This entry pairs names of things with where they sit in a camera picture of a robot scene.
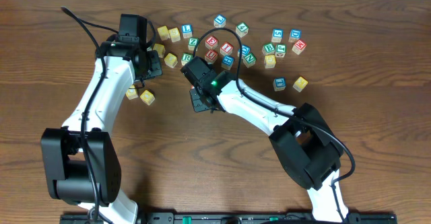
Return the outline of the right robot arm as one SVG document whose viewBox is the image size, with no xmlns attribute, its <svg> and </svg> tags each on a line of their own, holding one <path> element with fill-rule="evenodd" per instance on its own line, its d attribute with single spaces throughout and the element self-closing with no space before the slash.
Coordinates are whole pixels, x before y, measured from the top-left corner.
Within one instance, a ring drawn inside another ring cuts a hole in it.
<svg viewBox="0 0 431 224">
<path fill-rule="evenodd" d="M 308 192 L 316 221 L 345 223 L 345 206 L 339 183 L 356 167 L 350 150 L 332 133 L 319 111 L 310 104 L 296 108 L 276 102 L 247 86 L 243 80 L 212 69 L 183 71 L 193 86 L 196 112 L 220 110 L 237 115 L 266 133 L 287 175 Z M 352 161 L 341 175 L 341 157 Z"/>
</svg>

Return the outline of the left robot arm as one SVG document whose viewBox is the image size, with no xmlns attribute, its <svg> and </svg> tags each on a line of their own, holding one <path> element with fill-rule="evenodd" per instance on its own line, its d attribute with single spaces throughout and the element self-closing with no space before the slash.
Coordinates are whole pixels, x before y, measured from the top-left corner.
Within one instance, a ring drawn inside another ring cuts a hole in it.
<svg viewBox="0 0 431 224">
<path fill-rule="evenodd" d="M 121 189 L 121 165 L 110 134 L 128 90 L 160 76 L 158 53 L 147 37 L 152 23 L 123 14 L 119 29 L 96 43 L 92 79 L 60 128 L 46 128 L 40 144 L 51 198 L 87 210 L 78 221 L 136 223 L 138 204 Z"/>
</svg>

